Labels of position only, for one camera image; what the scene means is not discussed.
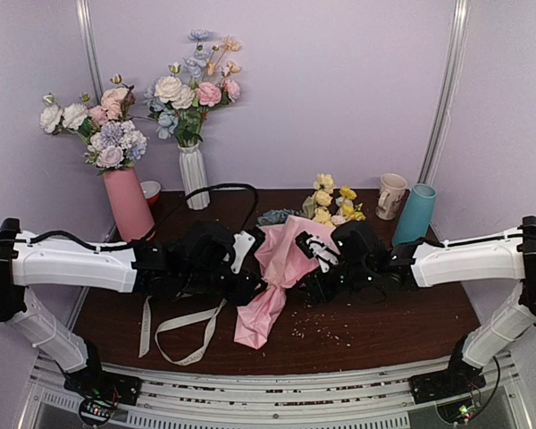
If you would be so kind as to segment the yellow blue flower bunch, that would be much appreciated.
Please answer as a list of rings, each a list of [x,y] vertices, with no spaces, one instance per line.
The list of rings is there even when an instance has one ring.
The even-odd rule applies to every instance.
[[[349,186],[338,187],[329,173],[318,173],[314,181],[314,191],[303,202],[300,210],[273,209],[260,215],[258,226],[284,224],[295,216],[327,225],[335,229],[347,222],[363,222],[363,204],[357,204],[357,193]]]

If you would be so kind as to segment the pink wrapping paper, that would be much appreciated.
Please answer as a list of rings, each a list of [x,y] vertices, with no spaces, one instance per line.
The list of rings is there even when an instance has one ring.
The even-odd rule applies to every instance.
[[[296,236],[305,231],[323,240],[332,249],[331,224],[317,223],[290,216],[285,223],[263,226],[265,241],[255,253],[266,290],[249,304],[238,308],[234,341],[252,349],[260,349],[286,304],[287,290],[307,273],[319,267],[296,244]]]

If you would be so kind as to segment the cream printed ribbon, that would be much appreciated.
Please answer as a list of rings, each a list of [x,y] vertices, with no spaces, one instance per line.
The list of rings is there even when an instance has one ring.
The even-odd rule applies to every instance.
[[[150,299],[150,297],[146,298],[142,307],[138,358],[143,358],[150,351],[151,341],[154,341],[163,359],[172,365],[190,366],[200,362],[215,334],[218,315],[224,309],[227,301],[223,299],[217,307],[165,320],[157,326],[154,335],[151,335],[152,311]],[[203,322],[206,322],[206,325],[201,346],[195,351],[189,353],[184,358],[181,358],[179,360],[171,359],[161,347],[159,342],[159,335],[161,333],[179,330],[180,328]]]

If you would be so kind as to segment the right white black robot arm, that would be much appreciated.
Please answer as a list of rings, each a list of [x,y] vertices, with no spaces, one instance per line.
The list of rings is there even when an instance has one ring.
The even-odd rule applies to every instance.
[[[386,248],[371,226],[349,222],[332,232],[330,243],[307,231],[295,243],[318,263],[297,283],[314,303],[327,303],[343,290],[419,290],[488,279],[517,282],[490,320],[457,342],[446,369],[411,377],[417,404],[485,386],[483,368],[536,324],[535,216],[524,217],[515,228],[468,240],[419,238]]]

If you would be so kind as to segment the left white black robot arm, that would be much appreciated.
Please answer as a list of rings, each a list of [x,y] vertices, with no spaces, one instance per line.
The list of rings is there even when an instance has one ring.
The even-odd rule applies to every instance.
[[[0,228],[0,323],[49,355],[66,389],[109,407],[134,405],[140,379],[103,370],[96,346],[59,323],[31,286],[83,286],[168,300],[218,295],[245,306],[267,287],[243,267],[264,240],[257,227],[232,234],[218,223],[197,221],[169,244],[98,244],[65,231],[36,235],[7,218]]]

